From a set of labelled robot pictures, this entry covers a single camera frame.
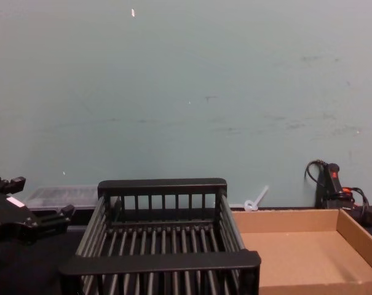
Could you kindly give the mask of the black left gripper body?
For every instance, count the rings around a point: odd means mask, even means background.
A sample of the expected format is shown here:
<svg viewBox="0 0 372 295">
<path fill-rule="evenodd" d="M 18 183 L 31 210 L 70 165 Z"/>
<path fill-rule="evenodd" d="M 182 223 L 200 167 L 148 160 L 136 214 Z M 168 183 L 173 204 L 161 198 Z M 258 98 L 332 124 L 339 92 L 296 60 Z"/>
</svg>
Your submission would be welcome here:
<svg viewBox="0 0 372 295">
<path fill-rule="evenodd" d="M 37 217 L 23 202 L 12 196 L 20 191 L 0 191 L 0 242 L 19 240 L 34 243 L 38 239 Z"/>
</svg>

